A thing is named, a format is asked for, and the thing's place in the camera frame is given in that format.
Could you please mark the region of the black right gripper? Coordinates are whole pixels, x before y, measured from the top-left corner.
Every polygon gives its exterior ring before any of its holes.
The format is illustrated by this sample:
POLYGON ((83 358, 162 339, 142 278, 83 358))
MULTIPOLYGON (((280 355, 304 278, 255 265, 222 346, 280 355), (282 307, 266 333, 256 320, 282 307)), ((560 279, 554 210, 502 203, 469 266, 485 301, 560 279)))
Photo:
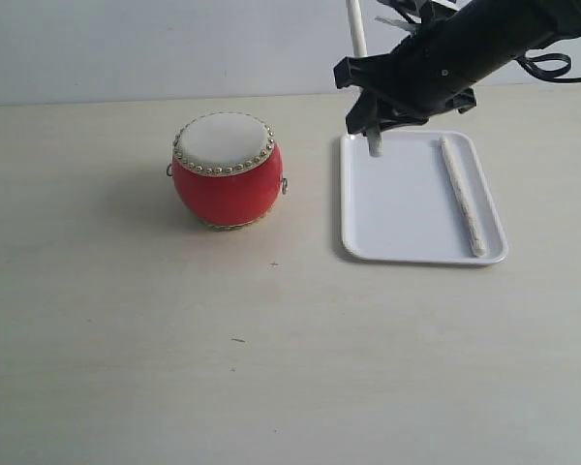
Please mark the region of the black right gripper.
POLYGON ((333 68, 335 86, 360 88, 345 122, 350 135, 425 125, 429 118, 476 105, 474 85, 510 62, 530 76, 572 83, 561 53, 529 56, 581 37, 581 1, 471 1, 434 21, 386 54, 345 57, 333 68))

